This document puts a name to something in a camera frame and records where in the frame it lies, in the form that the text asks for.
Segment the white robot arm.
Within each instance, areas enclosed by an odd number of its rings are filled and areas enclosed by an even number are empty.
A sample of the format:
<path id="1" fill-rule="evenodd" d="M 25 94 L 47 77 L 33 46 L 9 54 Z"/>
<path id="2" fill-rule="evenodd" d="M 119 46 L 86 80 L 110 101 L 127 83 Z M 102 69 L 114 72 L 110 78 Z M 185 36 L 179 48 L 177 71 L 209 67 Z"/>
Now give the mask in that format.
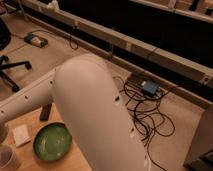
<path id="1" fill-rule="evenodd" d="M 0 102 L 0 124 L 53 102 L 91 171 L 151 171 L 105 61 L 73 57 Z"/>

